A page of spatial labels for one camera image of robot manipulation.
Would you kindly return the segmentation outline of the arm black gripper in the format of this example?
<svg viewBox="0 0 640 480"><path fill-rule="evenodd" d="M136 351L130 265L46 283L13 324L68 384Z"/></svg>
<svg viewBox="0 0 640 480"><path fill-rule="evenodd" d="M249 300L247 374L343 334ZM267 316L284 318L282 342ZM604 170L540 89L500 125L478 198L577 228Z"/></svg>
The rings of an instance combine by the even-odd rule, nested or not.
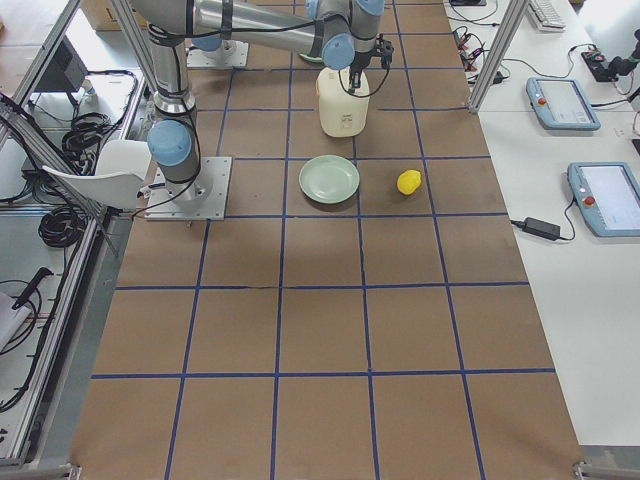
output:
<svg viewBox="0 0 640 480"><path fill-rule="evenodd" d="M349 66L348 92L354 93L361 87L360 75L370 65L372 51L355 52L354 60Z"/></svg>

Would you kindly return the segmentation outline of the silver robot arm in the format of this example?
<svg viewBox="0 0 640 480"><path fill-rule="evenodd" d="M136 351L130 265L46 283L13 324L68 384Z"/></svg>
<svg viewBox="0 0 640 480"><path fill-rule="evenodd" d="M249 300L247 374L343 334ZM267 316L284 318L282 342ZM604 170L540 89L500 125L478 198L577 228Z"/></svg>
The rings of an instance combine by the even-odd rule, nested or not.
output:
<svg viewBox="0 0 640 480"><path fill-rule="evenodd" d="M201 50L206 55L230 55L237 49L235 41L225 40L215 35L193 38L191 43L196 49Z"/></svg>
<svg viewBox="0 0 640 480"><path fill-rule="evenodd" d="M147 140L168 186L199 189L204 177L196 135L196 100L187 73L185 42L211 39L248 44L318 58L348 72L348 86L360 87L365 69L378 58L392 63L393 46L379 31L381 1L308 1L296 16L244 1L134 1L148 23L160 125Z"/></svg>

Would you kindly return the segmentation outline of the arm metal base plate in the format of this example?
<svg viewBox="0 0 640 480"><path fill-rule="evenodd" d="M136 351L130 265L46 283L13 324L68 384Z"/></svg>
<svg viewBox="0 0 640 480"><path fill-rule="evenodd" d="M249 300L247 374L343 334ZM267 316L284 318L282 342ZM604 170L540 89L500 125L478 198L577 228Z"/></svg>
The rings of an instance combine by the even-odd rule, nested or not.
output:
<svg viewBox="0 0 640 480"><path fill-rule="evenodd" d="M203 157L195 182L181 195L184 186L167 183L160 167L155 183L164 186L151 191L148 206L142 212L150 221L223 220L231 177L231 157Z"/></svg>
<svg viewBox="0 0 640 480"><path fill-rule="evenodd" d="M192 45L187 50L187 67L194 70L243 69L248 60L249 45L245 42L223 40L213 51Z"/></svg>

